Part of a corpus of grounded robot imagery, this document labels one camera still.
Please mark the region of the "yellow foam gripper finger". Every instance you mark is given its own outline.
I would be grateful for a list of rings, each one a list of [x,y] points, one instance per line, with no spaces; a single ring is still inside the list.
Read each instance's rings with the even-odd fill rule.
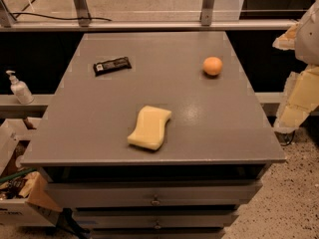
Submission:
[[[301,73],[292,72],[287,78],[273,128],[280,133],[291,133],[318,107],[319,67],[308,65]]]

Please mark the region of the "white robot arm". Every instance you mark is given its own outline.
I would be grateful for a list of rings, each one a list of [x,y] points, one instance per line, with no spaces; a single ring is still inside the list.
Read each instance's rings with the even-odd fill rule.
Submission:
[[[291,133],[319,107],[319,0],[272,46],[293,50],[296,59],[306,64],[301,73],[291,73],[287,78],[273,126],[277,132]]]

